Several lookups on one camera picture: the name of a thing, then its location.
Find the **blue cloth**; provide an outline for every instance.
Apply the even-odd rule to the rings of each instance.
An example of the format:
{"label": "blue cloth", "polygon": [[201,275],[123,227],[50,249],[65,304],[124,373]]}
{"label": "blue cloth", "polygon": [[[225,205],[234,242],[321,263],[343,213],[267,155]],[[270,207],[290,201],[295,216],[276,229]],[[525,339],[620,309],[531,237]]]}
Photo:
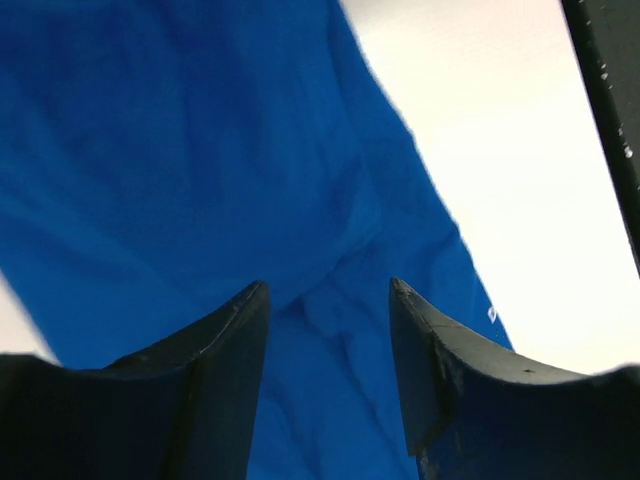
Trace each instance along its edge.
{"label": "blue cloth", "polygon": [[416,477],[391,276],[509,346],[337,0],[0,1],[0,268],[84,368],[267,280],[257,480]]}

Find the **blue garment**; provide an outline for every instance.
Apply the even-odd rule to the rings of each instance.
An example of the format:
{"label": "blue garment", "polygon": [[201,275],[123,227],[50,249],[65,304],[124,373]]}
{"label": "blue garment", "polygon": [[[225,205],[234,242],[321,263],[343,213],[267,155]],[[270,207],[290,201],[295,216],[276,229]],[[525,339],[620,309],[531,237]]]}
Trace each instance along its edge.
{"label": "blue garment", "polygon": [[74,368],[268,281],[257,480],[415,478],[391,276],[509,346],[337,0],[1,1],[0,268]]}

